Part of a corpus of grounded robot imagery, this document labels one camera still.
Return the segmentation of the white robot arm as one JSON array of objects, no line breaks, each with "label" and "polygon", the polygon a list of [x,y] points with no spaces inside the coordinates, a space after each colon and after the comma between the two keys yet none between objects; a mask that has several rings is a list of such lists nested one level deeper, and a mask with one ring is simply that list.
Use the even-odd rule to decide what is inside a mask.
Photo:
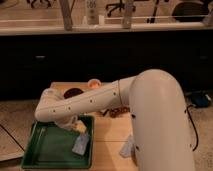
[{"label": "white robot arm", "polygon": [[149,69],[140,74],[64,99],[43,91],[35,110],[40,122],[127,106],[139,171],[195,171],[184,94],[170,73]]}]

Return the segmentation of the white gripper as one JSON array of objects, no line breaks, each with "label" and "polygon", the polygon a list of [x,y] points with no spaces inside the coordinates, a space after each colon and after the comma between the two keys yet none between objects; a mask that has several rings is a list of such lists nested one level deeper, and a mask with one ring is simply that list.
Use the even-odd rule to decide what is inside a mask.
[{"label": "white gripper", "polygon": [[58,127],[63,128],[65,130],[72,130],[77,126],[77,121],[78,121],[78,117],[72,116],[72,117],[65,117],[65,118],[56,120],[55,124]]}]

